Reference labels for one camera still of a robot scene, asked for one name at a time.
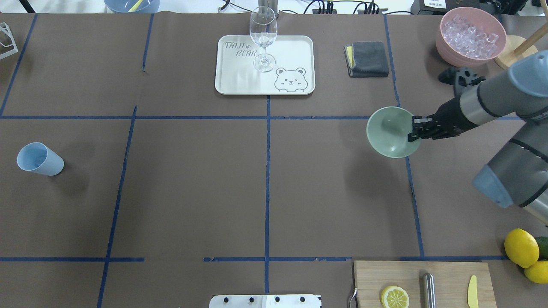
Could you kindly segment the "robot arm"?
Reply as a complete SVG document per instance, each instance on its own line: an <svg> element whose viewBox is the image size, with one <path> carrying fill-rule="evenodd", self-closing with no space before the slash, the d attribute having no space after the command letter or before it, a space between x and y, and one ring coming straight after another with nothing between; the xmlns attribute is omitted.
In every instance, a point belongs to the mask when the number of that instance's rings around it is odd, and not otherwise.
<svg viewBox="0 0 548 308"><path fill-rule="evenodd" d="M405 141L459 136L515 113L525 124L479 171L473 186L502 208L518 205L541 222L548 220L547 51L521 59L485 79L465 66L449 68L438 80L454 98L427 117L413 116Z"/></svg>

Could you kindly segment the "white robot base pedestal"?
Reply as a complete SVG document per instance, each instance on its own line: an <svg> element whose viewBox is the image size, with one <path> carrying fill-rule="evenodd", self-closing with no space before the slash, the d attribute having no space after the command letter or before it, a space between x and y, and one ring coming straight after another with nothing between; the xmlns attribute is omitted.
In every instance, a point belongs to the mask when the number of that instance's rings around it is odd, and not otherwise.
<svg viewBox="0 0 548 308"><path fill-rule="evenodd" d="M257 294L213 296L210 308L321 308L315 294Z"/></svg>

